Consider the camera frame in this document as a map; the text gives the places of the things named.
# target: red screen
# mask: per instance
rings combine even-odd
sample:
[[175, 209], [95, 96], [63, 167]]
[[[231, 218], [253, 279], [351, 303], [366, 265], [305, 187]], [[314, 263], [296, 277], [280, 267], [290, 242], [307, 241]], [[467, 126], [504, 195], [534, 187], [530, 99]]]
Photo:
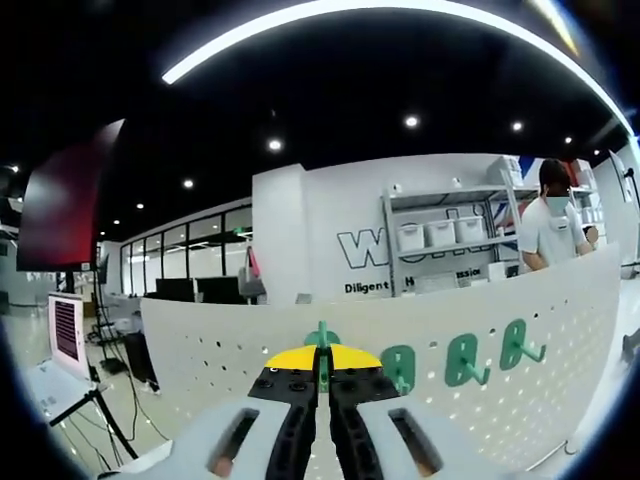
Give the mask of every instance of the red screen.
[[80, 270], [95, 264], [100, 175], [122, 122], [57, 152], [31, 174], [18, 241], [19, 271]]

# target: led light strip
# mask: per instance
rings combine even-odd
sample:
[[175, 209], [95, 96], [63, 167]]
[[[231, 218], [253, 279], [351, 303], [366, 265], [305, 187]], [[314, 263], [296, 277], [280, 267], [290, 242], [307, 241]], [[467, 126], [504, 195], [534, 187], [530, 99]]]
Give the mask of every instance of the led light strip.
[[192, 69], [208, 60], [212, 56], [229, 48], [236, 43], [246, 40], [253, 35], [270, 30], [272, 28], [295, 22], [303, 18], [314, 17], [326, 13], [341, 12], [346, 10], [358, 10], [365, 8], [404, 8], [412, 10], [425, 10], [429, 12], [445, 13], [456, 17], [473, 20], [484, 25], [502, 30], [510, 35], [518, 37], [534, 47], [542, 50], [551, 58], [557, 60], [580, 80], [582, 80], [600, 100], [611, 110], [611, 113], [624, 126], [627, 134], [633, 136], [633, 128], [625, 118], [622, 110], [616, 105], [613, 99], [605, 90], [582, 69], [576, 62], [562, 53], [546, 40], [534, 35], [530, 31], [512, 23], [504, 18], [477, 8], [449, 2], [447, 0], [316, 0], [315, 2], [303, 3], [294, 7], [285, 8], [277, 12], [270, 13], [260, 18], [256, 18], [244, 25], [241, 25], [227, 33], [211, 40], [186, 58], [178, 62], [167, 73], [162, 76], [168, 84], [172, 84], [181, 77], [189, 73]]

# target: person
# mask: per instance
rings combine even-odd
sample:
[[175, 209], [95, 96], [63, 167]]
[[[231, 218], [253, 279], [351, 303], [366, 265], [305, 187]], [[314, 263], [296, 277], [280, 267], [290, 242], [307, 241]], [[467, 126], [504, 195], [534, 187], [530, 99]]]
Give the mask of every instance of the person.
[[592, 249], [596, 249], [596, 245], [598, 243], [598, 239], [600, 238], [600, 232], [598, 232], [598, 229], [596, 228], [595, 225], [588, 225], [586, 227], [584, 227], [584, 236], [587, 239], [587, 242], [589, 242], [589, 245], [591, 245]]
[[578, 212], [569, 202], [571, 181], [559, 160], [540, 166], [540, 196], [526, 208], [518, 248], [529, 270], [536, 271], [593, 251]]

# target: small screen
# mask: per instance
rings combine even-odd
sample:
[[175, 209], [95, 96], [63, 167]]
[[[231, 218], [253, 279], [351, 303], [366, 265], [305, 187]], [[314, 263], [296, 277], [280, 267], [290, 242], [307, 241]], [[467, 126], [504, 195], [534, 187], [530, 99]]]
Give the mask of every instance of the small screen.
[[82, 297], [49, 295], [49, 342], [53, 361], [76, 377], [89, 380], [83, 323]]

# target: white storage box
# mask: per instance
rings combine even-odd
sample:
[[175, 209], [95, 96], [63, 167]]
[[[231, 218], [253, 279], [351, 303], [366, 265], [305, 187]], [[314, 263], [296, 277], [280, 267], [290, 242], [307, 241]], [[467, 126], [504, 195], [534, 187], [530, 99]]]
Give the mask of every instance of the white storage box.
[[458, 243], [481, 242], [486, 237], [482, 228], [482, 217], [462, 217], [455, 220]]
[[427, 222], [427, 237], [429, 246], [446, 247], [456, 243], [456, 231], [453, 226], [455, 220], [434, 220]]
[[416, 278], [417, 294], [453, 290], [454, 288], [458, 288], [458, 279], [455, 273], [441, 273]]
[[518, 157], [509, 155], [503, 155], [489, 165], [489, 168], [487, 168], [487, 182], [490, 185], [504, 185], [503, 170], [507, 173], [507, 176], [511, 177], [511, 183], [513, 183], [514, 187], [522, 187], [524, 185]]
[[480, 269], [480, 275], [486, 278], [489, 282], [497, 282], [505, 280], [507, 278], [506, 265], [504, 262], [495, 262], [488, 265], [484, 265]]
[[398, 229], [398, 248], [401, 252], [410, 252], [424, 248], [424, 227], [405, 225]]

